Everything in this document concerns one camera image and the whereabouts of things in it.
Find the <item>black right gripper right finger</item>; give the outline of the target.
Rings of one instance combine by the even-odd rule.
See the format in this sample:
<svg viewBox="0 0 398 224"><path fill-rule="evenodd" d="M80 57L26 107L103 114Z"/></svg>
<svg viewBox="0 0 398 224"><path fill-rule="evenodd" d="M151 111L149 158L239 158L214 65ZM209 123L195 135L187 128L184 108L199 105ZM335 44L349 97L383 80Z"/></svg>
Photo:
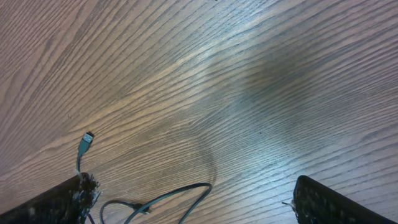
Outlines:
<svg viewBox="0 0 398 224"><path fill-rule="evenodd" d="M397 224L358 203L301 175L290 206L299 224Z"/></svg>

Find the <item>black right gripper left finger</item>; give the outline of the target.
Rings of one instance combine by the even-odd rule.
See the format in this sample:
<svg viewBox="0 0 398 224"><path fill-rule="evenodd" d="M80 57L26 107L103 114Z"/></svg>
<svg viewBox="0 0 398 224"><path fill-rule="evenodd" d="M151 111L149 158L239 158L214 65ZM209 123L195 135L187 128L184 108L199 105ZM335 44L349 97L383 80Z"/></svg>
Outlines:
<svg viewBox="0 0 398 224"><path fill-rule="evenodd" d="M100 195L98 187L92 175L80 173L1 214L1 223L84 223Z"/></svg>

